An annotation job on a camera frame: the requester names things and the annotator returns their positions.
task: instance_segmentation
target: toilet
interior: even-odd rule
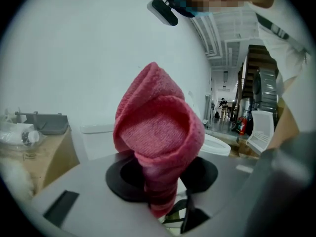
[[[201,119],[197,104],[191,91],[183,90],[185,101],[189,104],[195,114]],[[83,125],[80,127],[84,148],[89,160],[102,158],[117,153],[113,142],[113,124]],[[201,151],[228,156],[231,147],[223,141],[205,134],[204,144]]]

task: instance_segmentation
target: ceiling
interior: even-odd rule
[[[209,60],[218,99],[224,97],[232,101],[237,90],[237,74],[247,56],[248,46],[263,45],[254,11],[245,4],[243,7],[223,8],[220,12],[190,21]],[[224,71],[228,71],[227,82],[224,82]]]

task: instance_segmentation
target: red cloth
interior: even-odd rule
[[[135,152],[151,211],[159,218],[172,209],[177,180],[204,142],[202,122],[178,85],[155,62],[133,81],[115,119],[115,147],[119,152]]]

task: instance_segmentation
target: clear plastic wrap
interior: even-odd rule
[[[43,142],[44,136],[32,124],[13,123],[8,116],[0,120],[1,146],[15,151],[27,151]]]

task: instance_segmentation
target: fire extinguisher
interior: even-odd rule
[[[240,125],[239,125],[239,129],[238,129],[240,135],[244,135],[244,133],[246,131],[246,125],[247,125],[247,119],[246,119],[246,117],[242,117]]]

